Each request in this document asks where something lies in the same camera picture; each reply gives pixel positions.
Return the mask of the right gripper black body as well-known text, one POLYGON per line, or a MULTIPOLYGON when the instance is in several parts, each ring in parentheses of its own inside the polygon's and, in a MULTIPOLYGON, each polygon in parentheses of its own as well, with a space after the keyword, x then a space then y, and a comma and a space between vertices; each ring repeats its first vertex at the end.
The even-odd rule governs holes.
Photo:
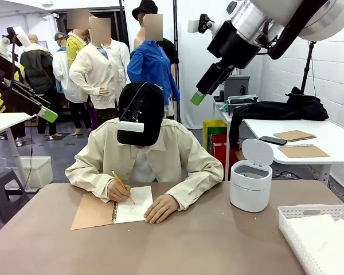
POLYGON ((231 21, 224 21, 214 35, 207 50, 219 58, 218 66, 244 69, 260 51, 260 47, 252 45, 237 34, 231 21))

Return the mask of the yellow pencil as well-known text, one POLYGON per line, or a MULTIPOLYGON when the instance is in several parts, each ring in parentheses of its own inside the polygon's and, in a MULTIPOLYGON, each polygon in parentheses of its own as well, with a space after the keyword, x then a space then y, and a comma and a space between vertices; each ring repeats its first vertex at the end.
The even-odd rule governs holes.
MULTIPOLYGON (((122 186, 124 190, 127 191, 126 185, 122 182, 122 180, 118 177, 118 175, 114 172, 114 170, 111 170, 112 175, 116 178, 116 180, 119 182, 119 184, 122 186)), ((129 192, 128 198, 133 202, 134 205, 136 205, 135 201, 133 200, 131 196, 131 191, 129 192)))

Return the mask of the spiral notebook kraft cover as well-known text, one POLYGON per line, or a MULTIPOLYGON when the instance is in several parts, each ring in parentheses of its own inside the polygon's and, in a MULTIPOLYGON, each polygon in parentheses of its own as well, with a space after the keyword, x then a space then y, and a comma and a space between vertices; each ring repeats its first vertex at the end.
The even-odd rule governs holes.
POLYGON ((102 202, 93 194, 84 194, 78 206, 71 229, 86 229, 118 223, 144 221, 144 214, 153 204, 151 186, 131 189, 133 201, 102 202))

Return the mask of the person's right forearm cream sleeve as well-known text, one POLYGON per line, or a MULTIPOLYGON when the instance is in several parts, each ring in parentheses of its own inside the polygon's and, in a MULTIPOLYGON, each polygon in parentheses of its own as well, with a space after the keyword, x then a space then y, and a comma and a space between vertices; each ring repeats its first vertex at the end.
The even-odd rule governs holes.
POLYGON ((110 201, 107 188, 114 177, 101 172, 97 166, 76 162, 65 170, 65 175, 73 186, 92 193, 103 202, 110 201))

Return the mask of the person's left forearm cream sleeve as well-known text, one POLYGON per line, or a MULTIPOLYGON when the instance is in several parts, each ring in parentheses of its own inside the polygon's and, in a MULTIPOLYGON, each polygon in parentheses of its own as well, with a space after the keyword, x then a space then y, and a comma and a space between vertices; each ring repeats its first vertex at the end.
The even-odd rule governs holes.
POLYGON ((223 166, 219 161, 189 163, 186 171, 188 177, 166 193, 177 201, 178 211, 186 210, 194 204, 204 192, 221 183, 224 176, 223 166))

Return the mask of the person's right hand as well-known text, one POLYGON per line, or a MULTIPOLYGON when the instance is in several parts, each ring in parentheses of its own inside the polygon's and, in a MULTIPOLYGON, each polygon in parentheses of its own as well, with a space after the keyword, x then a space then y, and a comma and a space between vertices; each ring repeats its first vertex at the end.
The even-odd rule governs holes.
POLYGON ((111 180, 107 186, 107 198, 115 201, 126 201, 131 197, 131 187, 127 184, 122 186, 117 180, 111 180))

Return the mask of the person's left hand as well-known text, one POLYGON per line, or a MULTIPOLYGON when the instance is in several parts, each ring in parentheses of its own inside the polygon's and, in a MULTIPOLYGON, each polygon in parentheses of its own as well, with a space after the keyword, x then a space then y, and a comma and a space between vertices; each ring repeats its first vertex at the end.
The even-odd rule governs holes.
POLYGON ((179 203, 170 194, 163 194, 153 202, 144 214, 145 222, 161 223, 179 209, 179 203))

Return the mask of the white backdrop panel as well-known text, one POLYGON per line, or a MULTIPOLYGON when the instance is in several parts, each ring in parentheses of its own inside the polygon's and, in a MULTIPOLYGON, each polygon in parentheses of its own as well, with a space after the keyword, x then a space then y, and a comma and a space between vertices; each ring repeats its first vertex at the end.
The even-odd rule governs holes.
MULTIPOLYGON (((163 14, 163 36, 174 42, 173 0, 153 0, 158 13, 163 14)), ((225 0, 176 0, 177 32, 179 57, 179 90, 181 94, 181 122, 186 128, 202 128, 204 120, 212 119, 212 97, 207 96, 199 106, 191 103, 196 93, 196 85, 206 70, 216 59, 207 51, 212 34, 188 33, 188 21, 198 20, 202 13, 216 23, 226 19, 225 0)), ((131 12, 140 5, 141 0, 123 0, 130 47, 133 49, 134 38, 139 31, 139 22, 131 12)))

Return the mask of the mannequin dark green vest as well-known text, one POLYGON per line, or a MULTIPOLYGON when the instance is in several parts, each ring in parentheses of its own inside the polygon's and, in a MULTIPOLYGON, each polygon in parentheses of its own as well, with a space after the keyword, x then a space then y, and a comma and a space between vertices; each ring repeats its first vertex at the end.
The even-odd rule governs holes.
POLYGON ((30 45, 24 47, 20 63, 25 68, 25 80, 42 99, 49 102, 49 109, 56 111, 57 90, 53 74, 51 52, 38 44, 34 34, 28 34, 30 45))

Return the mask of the grey box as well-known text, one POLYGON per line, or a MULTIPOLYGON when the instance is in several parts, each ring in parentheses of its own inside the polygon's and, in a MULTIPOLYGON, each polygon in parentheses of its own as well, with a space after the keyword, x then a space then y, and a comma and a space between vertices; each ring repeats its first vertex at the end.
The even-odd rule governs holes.
POLYGON ((248 94, 249 76, 232 75, 224 82, 224 100, 232 96, 243 96, 248 94))

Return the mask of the mannequin white shirt grey cap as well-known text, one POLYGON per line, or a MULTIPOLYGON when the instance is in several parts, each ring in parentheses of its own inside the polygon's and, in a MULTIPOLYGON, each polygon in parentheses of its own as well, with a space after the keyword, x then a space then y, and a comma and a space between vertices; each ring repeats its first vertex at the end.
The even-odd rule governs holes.
POLYGON ((69 64, 66 49, 67 35, 58 32, 54 35, 54 40, 59 46, 58 51, 53 55, 52 62, 53 74, 56 79, 56 89, 58 93, 64 94, 69 104, 72 120, 75 125, 75 131, 72 135, 76 136, 81 134, 81 119, 83 119, 88 132, 91 130, 91 121, 85 109, 84 102, 79 97, 78 89, 69 77, 69 64))

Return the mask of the dark tray with items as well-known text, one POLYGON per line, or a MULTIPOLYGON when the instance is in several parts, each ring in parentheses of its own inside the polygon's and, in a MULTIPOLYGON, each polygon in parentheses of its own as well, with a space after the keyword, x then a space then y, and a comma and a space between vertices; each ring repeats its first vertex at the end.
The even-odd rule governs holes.
POLYGON ((248 104, 258 102, 259 98, 256 95, 232 96, 228 97, 226 103, 228 105, 228 115, 231 117, 236 108, 246 106, 248 104))

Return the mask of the white tilted desk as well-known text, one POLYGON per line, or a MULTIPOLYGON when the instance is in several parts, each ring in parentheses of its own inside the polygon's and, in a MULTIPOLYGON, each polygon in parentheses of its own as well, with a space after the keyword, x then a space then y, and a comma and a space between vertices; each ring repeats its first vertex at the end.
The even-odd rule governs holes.
POLYGON ((21 163, 21 156, 18 153, 17 146, 15 143, 15 140, 13 138, 13 134, 11 131, 12 126, 15 126, 21 122, 25 122, 29 119, 31 119, 33 116, 30 116, 26 113, 0 113, 0 133, 1 132, 6 132, 7 138, 9 141, 11 153, 13 155, 14 161, 17 165, 17 170, 19 172, 19 179, 21 181, 21 184, 23 185, 25 191, 28 194, 34 194, 38 191, 37 188, 30 188, 26 184, 26 177, 24 174, 24 167, 21 163))

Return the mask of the yellow green shopping bag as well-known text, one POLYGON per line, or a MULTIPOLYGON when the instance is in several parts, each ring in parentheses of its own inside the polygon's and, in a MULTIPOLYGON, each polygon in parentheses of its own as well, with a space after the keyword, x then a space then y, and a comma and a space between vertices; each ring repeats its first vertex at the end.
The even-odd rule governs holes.
POLYGON ((211 153, 212 136, 222 135, 223 142, 226 142, 227 124, 223 120, 205 120, 202 123, 203 147, 211 153))

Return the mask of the mannequin in black shirt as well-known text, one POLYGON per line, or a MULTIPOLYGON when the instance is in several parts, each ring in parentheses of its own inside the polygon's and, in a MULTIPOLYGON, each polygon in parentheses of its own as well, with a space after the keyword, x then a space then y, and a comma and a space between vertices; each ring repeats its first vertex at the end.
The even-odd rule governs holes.
POLYGON ((175 77, 176 67, 179 64, 178 53, 175 48, 175 45, 166 38, 163 38, 162 41, 158 41, 158 45, 163 49, 166 56, 170 60, 171 72, 173 76, 175 77))

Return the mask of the white storage crate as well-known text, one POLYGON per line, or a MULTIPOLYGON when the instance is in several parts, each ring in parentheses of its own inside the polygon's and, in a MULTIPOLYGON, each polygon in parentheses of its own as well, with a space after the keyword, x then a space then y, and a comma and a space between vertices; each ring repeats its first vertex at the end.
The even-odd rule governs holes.
POLYGON ((34 193, 53 181, 50 156, 21 156, 21 168, 10 167, 27 193, 34 193))

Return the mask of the mannequin in yellow shirt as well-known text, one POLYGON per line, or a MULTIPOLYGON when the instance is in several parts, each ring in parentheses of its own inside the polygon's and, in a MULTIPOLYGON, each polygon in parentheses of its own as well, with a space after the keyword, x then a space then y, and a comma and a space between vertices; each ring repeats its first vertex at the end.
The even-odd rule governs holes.
POLYGON ((66 41, 68 65, 71 67, 77 54, 89 43, 89 9, 70 9, 67 12, 66 41))

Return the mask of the mannequin in blue shirt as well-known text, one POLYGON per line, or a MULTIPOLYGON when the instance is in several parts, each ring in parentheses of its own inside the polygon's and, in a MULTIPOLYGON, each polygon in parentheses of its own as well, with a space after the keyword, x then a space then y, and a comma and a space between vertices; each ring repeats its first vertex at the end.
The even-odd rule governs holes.
POLYGON ((141 17, 141 31, 144 37, 131 53, 127 73, 131 82, 148 82, 162 89, 166 117, 175 116, 174 103, 180 101, 180 92, 171 70, 171 62, 165 51, 158 45, 163 38, 163 15, 145 14, 141 17))

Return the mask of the mannequin cream cardigan camo trousers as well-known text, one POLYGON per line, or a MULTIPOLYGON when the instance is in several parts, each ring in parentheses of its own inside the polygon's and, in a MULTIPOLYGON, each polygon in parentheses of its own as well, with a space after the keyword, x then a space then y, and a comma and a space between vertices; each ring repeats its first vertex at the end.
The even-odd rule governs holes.
POLYGON ((80 92, 90 96, 98 125, 118 117, 118 101, 126 82, 119 62, 107 46, 113 42, 109 18, 89 17, 90 43, 77 54, 69 76, 80 92))

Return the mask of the red shopping bag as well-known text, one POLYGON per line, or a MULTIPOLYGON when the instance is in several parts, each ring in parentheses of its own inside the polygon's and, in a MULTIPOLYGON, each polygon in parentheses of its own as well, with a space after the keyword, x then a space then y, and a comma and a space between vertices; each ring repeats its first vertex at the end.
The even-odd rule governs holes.
MULTIPOLYGON (((211 136, 211 155, 218 159, 223 165, 224 172, 226 172, 226 133, 217 133, 211 136)), ((240 142, 236 145, 230 146, 229 150, 229 168, 239 161, 237 153, 240 152, 240 142)))

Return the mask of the person torso cream jacket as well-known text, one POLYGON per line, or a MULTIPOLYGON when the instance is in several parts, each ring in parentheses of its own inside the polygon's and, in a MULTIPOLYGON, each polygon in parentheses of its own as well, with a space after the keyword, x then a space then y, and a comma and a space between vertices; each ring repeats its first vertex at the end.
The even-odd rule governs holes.
MULTIPOLYGON (((118 142, 117 122, 117 119, 109 120, 92 131, 87 145, 75 155, 75 163, 92 164, 110 176, 113 176, 111 170, 114 170, 124 183, 134 183, 131 175, 139 149, 118 142)), ((169 119, 162 121, 157 142, 146 149, 145 154, 156 180, 176 185, 188 177, 186 167, 189 163, 219 161, 200 145, 188 129, 169 119)))

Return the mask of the black light stand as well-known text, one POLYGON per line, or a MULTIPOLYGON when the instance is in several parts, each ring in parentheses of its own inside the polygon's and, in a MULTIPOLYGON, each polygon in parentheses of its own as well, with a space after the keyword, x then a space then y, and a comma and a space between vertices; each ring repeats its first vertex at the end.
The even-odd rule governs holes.
POLYGON ((307 55, 307 60, 306 60, 306 66, 304 67, 302 84, 300 87, 300 94, 301 95, 303 95, 304 91, 305 91, 307 77, 308 77, 308 73, 310 71, 310 65, 311 65, 311 60, 312 60, 312 52, 313 52, 315 44, 316 44, 316 41, 310 41, 308 43, 308 55, 307 55))

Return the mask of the dark grey plastic stool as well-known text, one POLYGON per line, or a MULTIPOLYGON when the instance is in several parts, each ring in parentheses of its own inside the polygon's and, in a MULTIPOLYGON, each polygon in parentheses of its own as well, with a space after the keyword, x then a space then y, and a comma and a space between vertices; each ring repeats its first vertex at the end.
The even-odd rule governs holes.
POLYGON ((0 174, 0 217, 2 222, 7 223, 10 221, 29 200, 28 194, 14 170, 6 168, 0 174), (5 186, 13 180, 18 184, 19 188, 7 190, 5 186))

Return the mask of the black garment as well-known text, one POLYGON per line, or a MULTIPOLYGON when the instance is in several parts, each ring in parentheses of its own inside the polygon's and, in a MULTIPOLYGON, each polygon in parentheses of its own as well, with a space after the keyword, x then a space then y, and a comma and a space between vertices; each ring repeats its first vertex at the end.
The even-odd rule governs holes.
POLYGON ((233 145, 239 140, 239 126, 244 119, 324 121, 329 118, 319 98, 301 95, 297 87, 293 87, 287 96, 288 100, 285 103, 259 101, 236 108, 230 123, 230 144, 233 145))

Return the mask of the black smartphone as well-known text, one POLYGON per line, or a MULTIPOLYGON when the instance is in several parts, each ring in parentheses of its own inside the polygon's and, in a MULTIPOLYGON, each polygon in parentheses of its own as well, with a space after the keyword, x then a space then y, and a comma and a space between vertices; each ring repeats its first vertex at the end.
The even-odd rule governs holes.
POLYGON ((269 136, 262 136, 259 138, 259 140, 270 143, 270 144, 275 144, 279 146, 284 146, 287 144, 287 141, 284 139, 276 138, 276 137, 269 137, 269 136))

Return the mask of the black bucket hat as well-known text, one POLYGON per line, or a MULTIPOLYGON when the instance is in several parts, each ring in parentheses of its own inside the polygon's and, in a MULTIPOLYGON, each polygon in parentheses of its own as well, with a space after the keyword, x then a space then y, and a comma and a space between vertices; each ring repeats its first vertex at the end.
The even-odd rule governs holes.
POLYGON ((138 21, 138 14, 157 14, 158 7, 153 0, 141 0, 140 5, 132 11, 132 16, 138 21))

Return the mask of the white side table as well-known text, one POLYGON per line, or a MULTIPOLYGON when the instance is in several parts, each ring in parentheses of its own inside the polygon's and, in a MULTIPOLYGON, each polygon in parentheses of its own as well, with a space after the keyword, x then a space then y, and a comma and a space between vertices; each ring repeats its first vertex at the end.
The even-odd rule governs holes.
POLYGON ((300 130, 316 136, 308 142, 328 154, 326 158, 288 158, 278 146, 270 144, 275 162, 285 165, 309 165, 314 167, 314 178, 329 185, 331 166, 344 163, 344 128, 330 120, 243 120, 256 138, 273 137, 275 133, 300 130))

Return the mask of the white lidded trash bin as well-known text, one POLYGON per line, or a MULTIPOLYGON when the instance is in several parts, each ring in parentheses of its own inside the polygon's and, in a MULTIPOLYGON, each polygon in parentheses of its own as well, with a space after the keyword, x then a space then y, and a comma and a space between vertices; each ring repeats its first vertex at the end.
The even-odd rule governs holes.
POLYGON ((259 213, 269 203, 273 150, 261 140, 246 139, 242 153, 245 159, 231 167, 230 202, 243 211, 259 213))

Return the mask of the closed kraft spiral notebook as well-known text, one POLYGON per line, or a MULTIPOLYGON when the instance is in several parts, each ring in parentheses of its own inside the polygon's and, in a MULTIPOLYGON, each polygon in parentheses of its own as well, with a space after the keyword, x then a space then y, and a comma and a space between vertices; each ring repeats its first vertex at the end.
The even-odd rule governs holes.
POLYGON ((326 158, 327 153, 313 144, 279 146, 279 150, 288 158, 326 158))

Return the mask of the white perforated plastic basket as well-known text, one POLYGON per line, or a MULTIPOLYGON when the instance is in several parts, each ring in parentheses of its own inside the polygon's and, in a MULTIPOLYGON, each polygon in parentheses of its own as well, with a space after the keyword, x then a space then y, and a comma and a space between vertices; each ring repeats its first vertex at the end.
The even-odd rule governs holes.
POLYGON ((344 205, 277 209, 279 229, 306 275, 344 275, 344 205))

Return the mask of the white paper stack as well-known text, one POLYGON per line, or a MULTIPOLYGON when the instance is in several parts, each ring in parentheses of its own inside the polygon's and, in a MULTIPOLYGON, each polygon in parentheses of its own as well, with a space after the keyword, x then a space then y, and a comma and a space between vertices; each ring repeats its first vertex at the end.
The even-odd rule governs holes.
POLYGON ((307 275, 344 275, 344 219, 329 214, 292 218, 286 226, 307 275))

